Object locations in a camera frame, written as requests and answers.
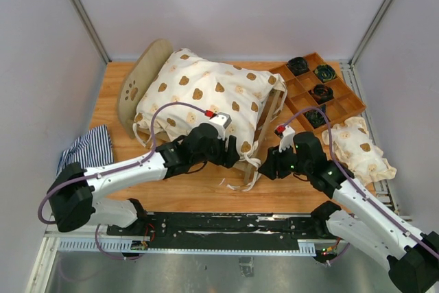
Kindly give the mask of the bear print bed cushion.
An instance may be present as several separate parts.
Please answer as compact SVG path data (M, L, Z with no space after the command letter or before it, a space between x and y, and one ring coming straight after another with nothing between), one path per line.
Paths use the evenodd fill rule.
M174 140L207 121L202 111L222 112L231 118L226 134L236 137L240 157L251 157L258 146L259 116L274 89L286 90L278 73L211 62L181 49L171 54L141 98L132 128L152 128Z

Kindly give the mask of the wooden pet bed frame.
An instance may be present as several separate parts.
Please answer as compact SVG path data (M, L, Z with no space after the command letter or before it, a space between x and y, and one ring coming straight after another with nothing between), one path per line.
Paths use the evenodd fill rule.
M172 53L176 52L171 43L165 39L155 40L137 60L129 74L125 77L119 99L117 101L117 116L127 134L136 139L143 147L150 142L150 135L155 134L157 139L172 141L164 132L155 133L152 128L134 131L132 125L137 113L137 105L153 80ZM254 172L260 164L259 147L262 144L268 124L282 110L285 102L286 90L272 90L264 104L259 116L254 140L258 146L251 157L244 157L235 164L235 168L244 172L244 184L251 187L254 185Z

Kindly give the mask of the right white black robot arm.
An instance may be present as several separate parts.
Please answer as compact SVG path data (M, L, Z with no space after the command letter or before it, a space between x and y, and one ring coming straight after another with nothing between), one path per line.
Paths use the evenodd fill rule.
M374 259L401 292L428 292L438 282L438 234L400 218L354 175L329 160L311 132L279 126L281 141L268 149L259 173L271 180L304 175L329 198L312 212L311 231L339 237Z

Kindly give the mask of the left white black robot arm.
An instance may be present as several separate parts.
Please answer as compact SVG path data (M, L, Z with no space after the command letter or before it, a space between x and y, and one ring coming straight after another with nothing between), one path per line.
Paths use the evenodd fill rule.
M203 123L187 136L135 159L86 169L73 163L62 170L47 192L54 224L61 233L101 224L139 235L147 226L140 202L111 200L109 194L140 183L188 174L201 163L231 168L238 160L236 137L221 137L215 126Z

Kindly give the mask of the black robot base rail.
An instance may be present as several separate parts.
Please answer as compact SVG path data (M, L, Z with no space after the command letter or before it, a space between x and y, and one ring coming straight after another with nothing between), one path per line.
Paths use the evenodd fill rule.
M149 212L126 228L110 225L109 236L135 237L146 246L270 247L301 239L335 236L309 214Z

